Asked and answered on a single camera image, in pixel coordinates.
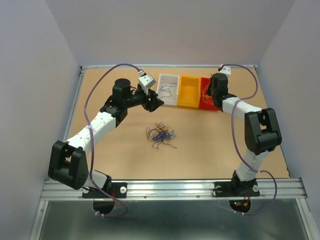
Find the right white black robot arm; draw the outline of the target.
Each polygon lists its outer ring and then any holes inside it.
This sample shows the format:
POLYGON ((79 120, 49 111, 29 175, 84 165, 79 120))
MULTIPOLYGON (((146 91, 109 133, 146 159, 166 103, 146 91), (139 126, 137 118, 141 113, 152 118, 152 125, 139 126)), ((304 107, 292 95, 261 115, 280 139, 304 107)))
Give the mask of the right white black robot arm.
POLYGON ((239 119, 244 123, 246 152, 240 156, 241 164, 233 172, 230 181, 214 183, 213 196, 244 197, 252 194, 257 197, 260 194, 257 174, 269 153, 282 143, 282 134, 273 108, 260 108, 246 103, 229 93, 228 82, 226 74, 213 74, 207 93, 216 108, 231 115, 232 122, 239 119))

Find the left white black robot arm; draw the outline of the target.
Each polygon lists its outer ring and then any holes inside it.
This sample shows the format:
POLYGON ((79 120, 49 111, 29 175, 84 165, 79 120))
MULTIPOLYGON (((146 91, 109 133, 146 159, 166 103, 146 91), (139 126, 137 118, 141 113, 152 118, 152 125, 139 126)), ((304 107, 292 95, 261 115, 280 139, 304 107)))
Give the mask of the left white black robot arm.
POLYGON ((94 119, 73 137, 53 144, 48 176, 75 190, 89 187, 100 197, 108 196, 111 177, 88 166, 87 155, 93 154, 94 146, 125 119, 129 108, 142 106, 153 112, 164 104, 151 89, 155 83, 150 74, 138 78, 136 89, 128 79, 117 79, 111 96, 94 119))

